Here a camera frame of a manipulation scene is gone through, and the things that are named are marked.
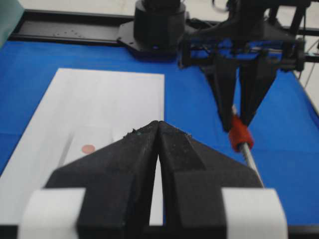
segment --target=red tube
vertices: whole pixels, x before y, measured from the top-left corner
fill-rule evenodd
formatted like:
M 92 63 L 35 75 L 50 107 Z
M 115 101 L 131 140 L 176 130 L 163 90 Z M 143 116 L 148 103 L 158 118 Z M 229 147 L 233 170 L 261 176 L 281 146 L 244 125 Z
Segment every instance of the red tube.
M 232 129 L 230 130 L 228 137 L 232 148 L 236 152 L 240 151 L 239 145 L 242 143 L 247 143 L 250 149 L 254 146 L 253 137 L 251 136 L 247 126 L 241 122 L 237 115 L 233 116 Z

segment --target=metal frame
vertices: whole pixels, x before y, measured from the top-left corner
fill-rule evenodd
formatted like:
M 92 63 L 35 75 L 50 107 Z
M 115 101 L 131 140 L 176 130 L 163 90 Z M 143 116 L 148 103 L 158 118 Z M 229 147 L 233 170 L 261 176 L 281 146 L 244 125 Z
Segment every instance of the metal frame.
M 132 16 L 102 15 L 74 12 L 56 12 L 25 10 L 18 26 L 11 34 L 11 41 L 40 41 L 66 44 L 123 46 L 117 41 L 117 32 L 121 24 L 132 21 Z M 206 23 L 190 19 L 192 26 L 205 26 Z M 209 21 L 211 25 L 218 22 Z M 319 36 L 317 28 L 300 28 L 300 35 Z M 319 62 L 319 56 L 306 54 L 307 62 Z M 317 226 L 289 226 L 289 239 L 318 238 Z M 17 237 L 17 226 L 0 225 L 0 235 L 5 239 Z M 147 227 L 142 239 L 174 239 L 176 232 L 168 232 L 165 227 Z

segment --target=copper coin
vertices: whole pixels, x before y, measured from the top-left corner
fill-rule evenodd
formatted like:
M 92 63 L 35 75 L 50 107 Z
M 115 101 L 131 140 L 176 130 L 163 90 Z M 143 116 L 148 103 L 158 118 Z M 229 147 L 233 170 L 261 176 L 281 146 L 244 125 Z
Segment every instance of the copper coin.
M 87 144 L 82 147 L 83 153 L 89 154 L 89 153 L 93 153 L 94 151 L 95 151 L 95 147 L 91 144 Z

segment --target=blue mat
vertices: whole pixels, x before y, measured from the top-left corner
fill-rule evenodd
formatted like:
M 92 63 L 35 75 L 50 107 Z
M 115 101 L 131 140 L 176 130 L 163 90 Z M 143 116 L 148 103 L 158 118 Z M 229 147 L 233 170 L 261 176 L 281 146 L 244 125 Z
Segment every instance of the blue mat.
M 198 68 L 141 62 L 117 47 L 7 42 L 0 50 L 0 173 L 61 67 L 165 74 L 165 120 L 243 162 L 222 131 L 212 92 Z M 290 225 L 319 224 L 318 125 L 294 75 L 279 72 L 250 130 L 261 176 L 267 187 L 276 188 Z

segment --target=silver shaft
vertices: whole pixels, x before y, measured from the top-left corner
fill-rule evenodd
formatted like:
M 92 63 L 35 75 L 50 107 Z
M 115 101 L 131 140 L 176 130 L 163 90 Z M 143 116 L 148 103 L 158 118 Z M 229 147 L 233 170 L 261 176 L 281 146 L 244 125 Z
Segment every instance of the silver shaft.
M 258 172 L 258 168 L 257 168 L 257 166 L 255 164 L 253 155 L 251 154 L 251 151 L 249 149 L 248 144 L 247 143 L 241 144 L 240 145 L 240 151 L 244 155 L 244 158 L 245 158 L 245 161 L 246 161 L 248 167 L 252 168 L 256 172 L 256 174 L 257 174 L 257 176 L 258 176 L 258 178 L 259 178 L 259 180 L 260 180 L 260 182 L 261 182 L 261 184 L 262 184 L 262 186 L 264 188 L 265 186 L 264 186 L 263 180 L 260 177 L 260 174 Z

